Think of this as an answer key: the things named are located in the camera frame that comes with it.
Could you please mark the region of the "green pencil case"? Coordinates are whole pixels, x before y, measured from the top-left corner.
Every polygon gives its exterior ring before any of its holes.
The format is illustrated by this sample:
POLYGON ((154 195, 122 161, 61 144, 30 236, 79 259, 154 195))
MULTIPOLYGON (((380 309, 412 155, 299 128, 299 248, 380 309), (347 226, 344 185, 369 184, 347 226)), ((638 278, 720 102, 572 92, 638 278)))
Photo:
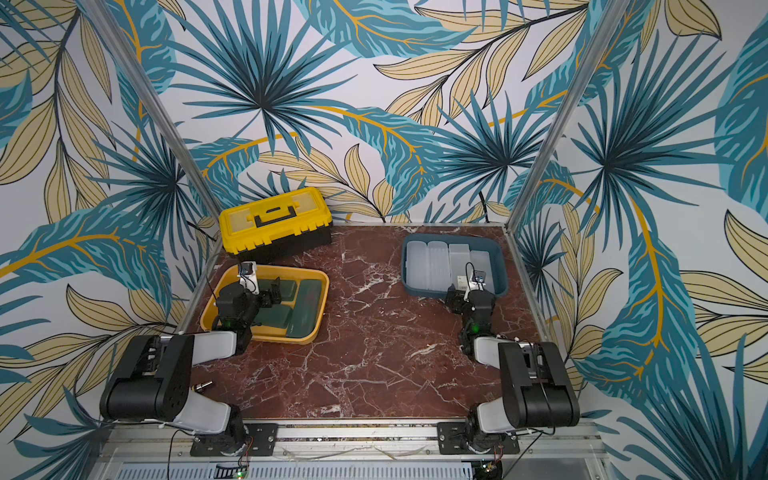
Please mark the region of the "green pencil case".
POLYGON ((294 280, 280 280, 281 301, 292 302, 298 290, 298 283, 294 280))
POLYGON ((300 283, 286 331, 287 338, 304 338, 314 331, 322 293, 320 280, 304 280, 300 283))
POLYGON ((270 327, 286 330, 290 323, 292 308, 288 305, 273 305, 261 308, 253 319, 253 327, 270 327))

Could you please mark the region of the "yellow black toolbox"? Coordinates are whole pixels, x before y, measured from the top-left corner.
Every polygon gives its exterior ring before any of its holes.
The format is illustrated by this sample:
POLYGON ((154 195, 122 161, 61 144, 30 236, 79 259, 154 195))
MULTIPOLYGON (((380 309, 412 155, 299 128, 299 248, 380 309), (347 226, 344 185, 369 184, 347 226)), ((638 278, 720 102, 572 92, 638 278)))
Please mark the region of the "yellow black toolbox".
POLYGON ((228 254, 266 264, 330 244, 333 219, 320 191, 305 187, 229 208, 219 224, 228 254))

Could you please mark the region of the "clear case stack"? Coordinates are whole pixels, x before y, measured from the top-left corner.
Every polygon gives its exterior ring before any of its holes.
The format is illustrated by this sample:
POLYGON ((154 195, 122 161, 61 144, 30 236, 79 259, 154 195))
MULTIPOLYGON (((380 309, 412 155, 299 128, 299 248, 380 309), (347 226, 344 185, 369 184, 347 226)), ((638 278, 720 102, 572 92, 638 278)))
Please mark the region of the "clear case stack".
POLYGON ((484 250, 471 250, 470 261, 477 270, 484 273, 484 288, 494 293, 495 284, 490 254, 484 250))

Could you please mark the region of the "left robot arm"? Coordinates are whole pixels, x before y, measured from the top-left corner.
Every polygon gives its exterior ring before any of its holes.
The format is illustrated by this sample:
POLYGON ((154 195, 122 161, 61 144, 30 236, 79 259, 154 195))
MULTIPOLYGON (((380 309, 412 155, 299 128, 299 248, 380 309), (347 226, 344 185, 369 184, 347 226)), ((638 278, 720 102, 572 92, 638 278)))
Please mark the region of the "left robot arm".
POLYGON ((248 444, 240 409, 196 392, 192 367, 243 354, 257 314, 281 301, 279 279, 258 293, 235 282, 221 289, 210 331, 133 338, 106 383, 101 415, 113 422, 168 424, 224 455, 240 452, 248 444))

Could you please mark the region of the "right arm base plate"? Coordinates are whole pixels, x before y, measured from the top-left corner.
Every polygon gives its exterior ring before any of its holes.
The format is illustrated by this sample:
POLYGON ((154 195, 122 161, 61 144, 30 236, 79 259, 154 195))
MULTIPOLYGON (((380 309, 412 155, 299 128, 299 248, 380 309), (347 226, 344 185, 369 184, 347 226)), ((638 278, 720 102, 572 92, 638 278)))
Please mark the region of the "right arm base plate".
POLYGON ((436 425, 442 455, 486 455, 520 452, 517 438, 510 433, 485 433, 468 419, 436 425))

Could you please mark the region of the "clear ribbed case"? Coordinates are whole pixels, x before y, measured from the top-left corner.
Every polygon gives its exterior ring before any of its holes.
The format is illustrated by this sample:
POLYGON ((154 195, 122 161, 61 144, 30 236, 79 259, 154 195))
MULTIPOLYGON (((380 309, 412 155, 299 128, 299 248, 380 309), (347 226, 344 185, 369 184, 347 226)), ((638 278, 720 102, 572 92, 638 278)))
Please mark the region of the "clear ribbed case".
POLYGON ((429 287, 428 246, 423 241, 410 241, 406 246, 406 284, 413 289, 429 287))

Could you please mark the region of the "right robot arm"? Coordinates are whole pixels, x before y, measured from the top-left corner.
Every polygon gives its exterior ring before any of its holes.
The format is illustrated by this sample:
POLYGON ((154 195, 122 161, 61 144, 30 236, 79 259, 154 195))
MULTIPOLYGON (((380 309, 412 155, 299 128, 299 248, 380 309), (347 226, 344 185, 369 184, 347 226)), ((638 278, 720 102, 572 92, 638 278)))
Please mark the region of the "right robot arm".
POLYGON ((556 344, 511 340, 493 333, 496 296, 487 290, 451 287, 445 304, 462 319, 461 352, 495 368, 501 381, 499 398, 469 410, 459 434, 463 448, 485 453, 502 446, 519 429, 554 434, 579 423, 580 406, 556 344))

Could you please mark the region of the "clear case with barcode label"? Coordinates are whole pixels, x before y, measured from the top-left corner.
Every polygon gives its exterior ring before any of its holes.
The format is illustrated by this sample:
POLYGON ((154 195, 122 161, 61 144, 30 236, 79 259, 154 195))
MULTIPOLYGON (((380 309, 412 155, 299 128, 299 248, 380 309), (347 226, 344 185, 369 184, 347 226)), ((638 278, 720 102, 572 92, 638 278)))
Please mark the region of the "clear case with barcode label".
POLYGON ((452 286, 459 291, 469 289, 469 275, 473 272, 470 248, 467 244, 452 243, 449 245, 449 261, 451 268, 452 286))

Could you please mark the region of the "clear case with red pen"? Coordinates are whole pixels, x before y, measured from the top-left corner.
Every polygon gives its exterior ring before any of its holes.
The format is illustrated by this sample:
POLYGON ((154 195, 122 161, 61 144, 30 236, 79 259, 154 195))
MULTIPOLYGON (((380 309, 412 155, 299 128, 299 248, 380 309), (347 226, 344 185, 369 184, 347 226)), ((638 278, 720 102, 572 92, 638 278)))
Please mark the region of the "clear case with red pen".
POLYGON ((430 241, 428 247, 429 289, 446 292, 452 285, 452 270, 448 245, 443 241, 430 241))

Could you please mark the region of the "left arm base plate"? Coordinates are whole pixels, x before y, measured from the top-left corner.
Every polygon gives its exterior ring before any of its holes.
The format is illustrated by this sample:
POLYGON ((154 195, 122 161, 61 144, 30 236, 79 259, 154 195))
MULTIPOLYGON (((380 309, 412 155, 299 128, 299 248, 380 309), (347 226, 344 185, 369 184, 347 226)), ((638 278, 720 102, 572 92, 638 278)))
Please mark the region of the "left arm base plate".
POLYGON ((197 435, 190 450, 192 457, 270 457, 278 433, 277 423, 246 422, 232 431, 197 435))

